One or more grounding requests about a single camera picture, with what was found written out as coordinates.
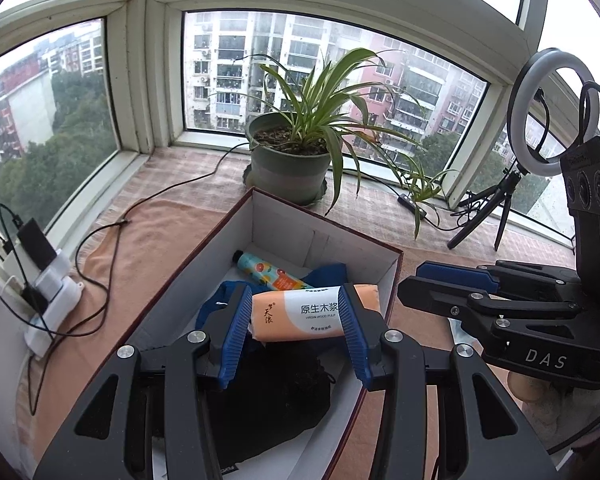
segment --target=blue gripper pad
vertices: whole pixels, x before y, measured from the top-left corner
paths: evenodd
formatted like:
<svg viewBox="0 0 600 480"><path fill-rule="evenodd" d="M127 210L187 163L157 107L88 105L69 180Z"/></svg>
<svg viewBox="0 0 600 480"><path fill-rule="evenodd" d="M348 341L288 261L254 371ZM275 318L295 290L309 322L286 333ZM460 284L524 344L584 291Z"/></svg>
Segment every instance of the blue gripper pad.
<svg viewBox="0 0 600 480"><path fill-rule="evenodd" d="M368 390L371 387L372 380L369 365L369 346L363 335L362 327L353 309L349 295L342 286L338 293L338 312L353 370L356 373L356 377L362 381L362 385Z"/></svg>
<svg viewBox="0 0 600 480"><path fill-rule="evenodd" d="M251 307L253 306L253 298L251 289L246 286L238 308L235 311L234 319L227 331L224 343L222 344L222 357L220 361L220 371L218 373L218 381L220 387L224 390L229 382L235 377L235 371L238 367L244 338L247 334L247 327L251 319Z"/></svg>
<svg viewBox="0 0 600 480"><path fill-rule="evenodd" d="M498 291L498 281L489 274L488 270L484 269L424 262L416 269L416 276L436 280L437 282L451 283L452 285L477 288L489 294L496 294Z"/></svg>

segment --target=metal bolt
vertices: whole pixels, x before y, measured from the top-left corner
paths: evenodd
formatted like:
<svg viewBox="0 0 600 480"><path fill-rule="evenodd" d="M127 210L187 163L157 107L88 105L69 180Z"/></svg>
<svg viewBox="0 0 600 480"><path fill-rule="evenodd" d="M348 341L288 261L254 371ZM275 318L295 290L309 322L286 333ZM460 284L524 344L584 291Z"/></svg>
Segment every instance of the metal bolt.
<svg viewBox="0 0 600 480"><path fill-rule="evenodd" d="M190 343L202 343L205 340L206 334L202 330L194 330L187 335L187 341Z"/></svg>
<svg viewBox="0 0 600 480"><path fill-rule="evenodd" d="M471 345L459 344L456 347L456 352L460 357L471 357L474 354L474 349Z"/></svg>
<svg viewBox="0 0 600 480"><path fill-rule="evenodd" d="M384 333L384 338L391 343L397 343L402 341L402 332L399 330L387 330Z"/></svg>
<svg viewBox="0 0 600 480"><path fill-rule="evenodd" d="M124 345L118 348L116 352L120 359L126 359L127 357L131 357L136 350L131 345Z"/></svg>

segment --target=black cloth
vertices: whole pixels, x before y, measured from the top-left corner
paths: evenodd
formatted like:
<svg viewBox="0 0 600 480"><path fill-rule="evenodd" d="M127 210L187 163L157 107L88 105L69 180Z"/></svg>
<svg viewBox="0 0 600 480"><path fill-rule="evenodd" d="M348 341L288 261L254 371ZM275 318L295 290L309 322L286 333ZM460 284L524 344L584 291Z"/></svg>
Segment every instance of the black cloth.
<svg viewBox="0 0 600 480"><path fill-rule="evenodd" d="M304 341L256 342L243 352L226 390L207 392L221 469L314 428L330 406L331 377Z"/></svg>

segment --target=tripod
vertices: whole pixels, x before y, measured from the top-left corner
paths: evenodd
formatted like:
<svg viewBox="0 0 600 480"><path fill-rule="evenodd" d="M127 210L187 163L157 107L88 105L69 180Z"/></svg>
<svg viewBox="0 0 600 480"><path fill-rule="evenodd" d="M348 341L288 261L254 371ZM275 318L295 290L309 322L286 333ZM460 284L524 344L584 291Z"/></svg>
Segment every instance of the tripod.
<svg viewBox="0 0 600 480"><path fill-rule="evenodd" d="M494 209L497 208L497 206L504 202L502 206L500 225L498 226L498 234L496 235L496 241L493 245L493 249L497 251L500 241L502 240L504 228L507 225L507 217L509 216L509 210L511 209L511 197L513 192L516 190L516 186L526 174L528 174L528 171L520 166L519 163L516 163L515 168L510 168L502 180L499 181L499 183L497 183L495 186L488 187L484 191L462 200L462 202L458 204L458 207L467 207L480 200L491 197L488 199L487 203L480 208L478 213L471 218L462 229L460 229L460 232L448 241L446 246L449 249L453 249L462 240L467 238L468 235L471 234L471 232L473 232L473 230L478 227L478 225L480 225L482 221L493 212Z"/></svg>

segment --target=black camera housing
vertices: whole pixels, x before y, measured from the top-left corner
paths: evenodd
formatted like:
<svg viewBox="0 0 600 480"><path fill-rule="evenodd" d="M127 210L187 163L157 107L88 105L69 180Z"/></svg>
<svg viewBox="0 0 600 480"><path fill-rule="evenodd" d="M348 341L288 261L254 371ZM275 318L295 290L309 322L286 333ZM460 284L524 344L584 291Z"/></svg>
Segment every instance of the black camera housing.
<svg viewBox="0 0 600 480"><path fill-rule="evenodd" d="M571 147L560 159L576 232L576 269L583 291L600 306L600 136Z"/></svg>

